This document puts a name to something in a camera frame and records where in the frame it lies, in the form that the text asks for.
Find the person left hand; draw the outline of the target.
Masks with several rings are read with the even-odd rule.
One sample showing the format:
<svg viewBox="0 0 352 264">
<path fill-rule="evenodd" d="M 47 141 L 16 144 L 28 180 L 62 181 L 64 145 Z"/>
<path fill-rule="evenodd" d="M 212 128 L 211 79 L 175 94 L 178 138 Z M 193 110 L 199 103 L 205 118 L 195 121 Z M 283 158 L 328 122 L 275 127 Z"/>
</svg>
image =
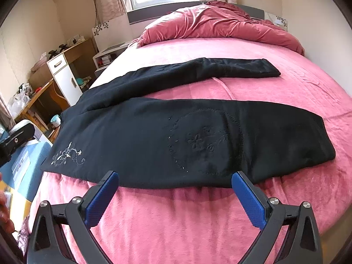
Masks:
<svg viewBox="0 0 352 264">
<path fill-rule="evenodd" d="M 0 192 L 0 222 L 1 227 L 8 234 L 15 232 L 14 223 L 9 217 L 9 210 L 6 206 L 7 198 L 3 190 Z"/>
</svg>

